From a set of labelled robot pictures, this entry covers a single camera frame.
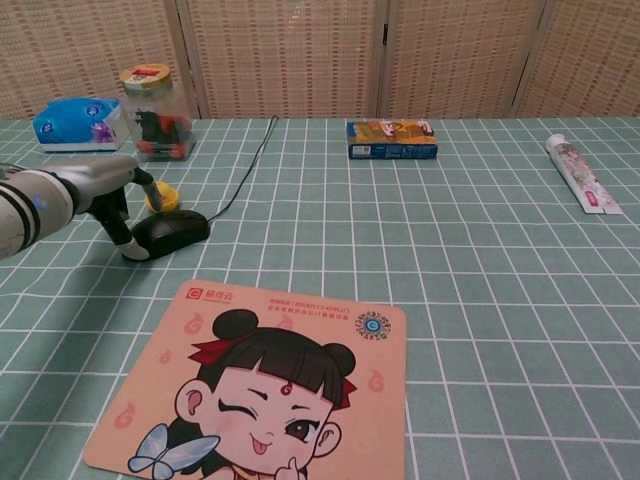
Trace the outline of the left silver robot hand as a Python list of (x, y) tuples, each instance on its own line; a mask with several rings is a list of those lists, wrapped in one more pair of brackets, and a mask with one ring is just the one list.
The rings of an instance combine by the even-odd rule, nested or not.
[(126, 224), (128, 207), (124, 188), (130, 183), (144, 190), (153, 209), (163, 207), (163, 198), (154, 177), (139, 167), (131, 156), (70, 159), (51, 168), (65, 183), (74, 199), (74, 212), (94, 217), (118, 248), (132, 261), (147, 261), (158, 254), (151, 241), (138, 241)]

